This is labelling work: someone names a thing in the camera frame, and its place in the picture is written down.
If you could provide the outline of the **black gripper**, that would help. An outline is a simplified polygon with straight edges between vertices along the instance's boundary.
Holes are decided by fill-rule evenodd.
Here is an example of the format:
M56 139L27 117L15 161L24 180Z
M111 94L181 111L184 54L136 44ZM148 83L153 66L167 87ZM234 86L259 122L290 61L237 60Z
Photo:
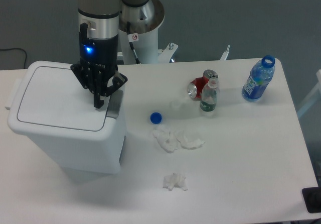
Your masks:
M84 89L88 89L94 98L94 107L101 108L104 100L120 89L128 78L116 71L118 35L108 39L93 39L87 36L88 24L82 23L79 32L80 57L86 62L72 64L70 69ZM106 80L105 69L116 71L113 77Z

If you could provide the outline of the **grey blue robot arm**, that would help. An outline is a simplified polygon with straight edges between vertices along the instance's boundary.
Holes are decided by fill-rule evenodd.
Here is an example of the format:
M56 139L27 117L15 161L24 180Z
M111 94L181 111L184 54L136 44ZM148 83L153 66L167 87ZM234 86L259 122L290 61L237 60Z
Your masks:
M125 64L158 62L164 19L159 0L78 0L80 60L71 70L93 94L95 108L127 82L118 70L118 50Z

